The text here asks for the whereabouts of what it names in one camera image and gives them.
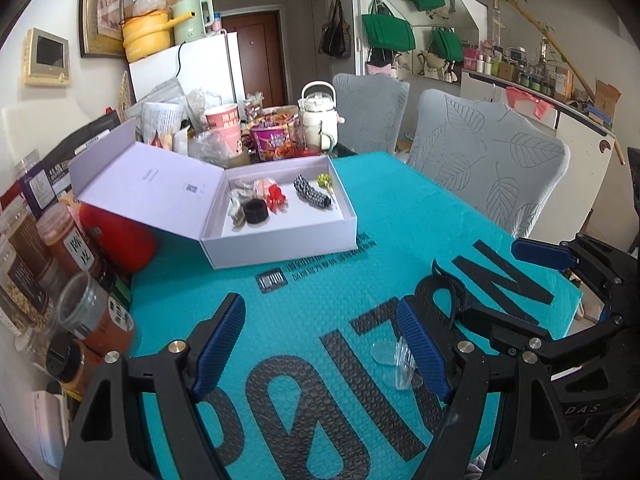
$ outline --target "green electric kettle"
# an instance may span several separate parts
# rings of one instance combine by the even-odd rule
[[[203,7],[207,7],[207,21],[204,19]],[[213,23],[212,0],[178,0],[171,6],[171,10],[174,12],[174,16],[180,16],[185,12],[195,14],[194,18],[174,27],[176,45],[204,38],[207,35],[205,27]]]

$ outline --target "open box lid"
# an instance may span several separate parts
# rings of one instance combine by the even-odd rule
[[[113,129],[69,163],[80,202],[200,240],[223,168],[136,142],[136,121]]]

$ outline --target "teal mat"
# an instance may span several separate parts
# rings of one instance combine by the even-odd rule
[[[502,304],[513,301],[554,338],[566,334],[578,306],[580,293],[560,274],[514,261],[509,235],[390,156],[341,158],[335,167],[358,215],[357,251],[212,270],[196,242],[163,234],[158,255],[135,277],[135,355],[186,338],[228,292],[246,301],[246,323],[219,388],[198,406],[233,479],[411,478],[442,409],[425,386],[415,392],[388,386],[370,349],[394,337],[393,298],[413,293],[434,258],[497,308],[453,263],[462,256],[506,276],[482,240],[548,291],[549,304],[506,288],[486,290],[502,294]],[[255,277],[276,268],[288,283],[263,294]],[[448,313],[446,298],[436,294]],[[490,350],[486,340],[469,339]],[[490,442],[497,404],[491,394],[475,452]],[[175,480],[153,395],[145,394],[145,408],[162,477]]]

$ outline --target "metal screw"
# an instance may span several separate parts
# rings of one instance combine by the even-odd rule
[[[107,355],[104,356],[104,362],[108,364],[113,364],[120,358],[120,353],[115,350],[111,350],[111,352],[107,352]]]
[[[471,341],[460,341],[458,343],[458,350],[460,350],[463,354],[471,354],[476,349],[474,344]]]
[[[527,351],[522,354],[522,360],[532,365],[538,362],[538,356],[535,355],[533,352]]]
[[[539,337],[532,337],[529,339],[529,348],[533,350],[537,350],[542,346],[542,341],[540,341]]]
[[[172,354],[179,354],[185,348],[187,348],[187,343],[185,343],[184,341],[182,341],[180,339],[177,339],[175,341],[171,341],[169,343],[169,352],[171,352]]]

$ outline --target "picture frame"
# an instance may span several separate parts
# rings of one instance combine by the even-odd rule
[[[81,57],[125,57],[122,46],[124,0],[78,0]]]

